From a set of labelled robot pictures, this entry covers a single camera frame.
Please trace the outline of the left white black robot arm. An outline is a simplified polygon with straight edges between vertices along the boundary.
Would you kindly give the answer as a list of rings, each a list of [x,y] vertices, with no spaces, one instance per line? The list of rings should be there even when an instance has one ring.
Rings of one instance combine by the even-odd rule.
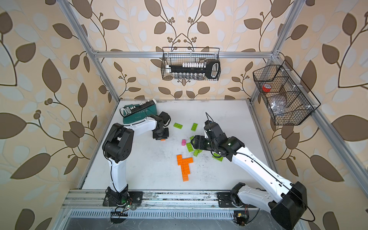
[[[126,180],[126,159],[132,152],[133,138],[148,131],[152,131],[155,140],[166,140],[169,137],[167,127],[171,117],[166,112],[149,115],[139,122],[132,124],[115,123],[105,138],[102,151],[109,161],[110,185],[105,191],[103,205],[105,207],[130,208],[138,207],[142,203],[142,191],[129,191]]]

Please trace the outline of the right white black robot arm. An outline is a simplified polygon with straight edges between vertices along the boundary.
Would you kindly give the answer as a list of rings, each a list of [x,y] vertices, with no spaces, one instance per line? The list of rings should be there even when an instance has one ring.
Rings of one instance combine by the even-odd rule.
[[[261,162],[236,137],[217,141],[216,138],[196,135],[191,140],[195,149],[208,150],[228,158],[251,175],[263,188],[258,190],[238,183],[232,190],[233,204],[249,204],[267,211],[284,229],[292,230],[302,219],[308,207],[307,189],[292,183]]]

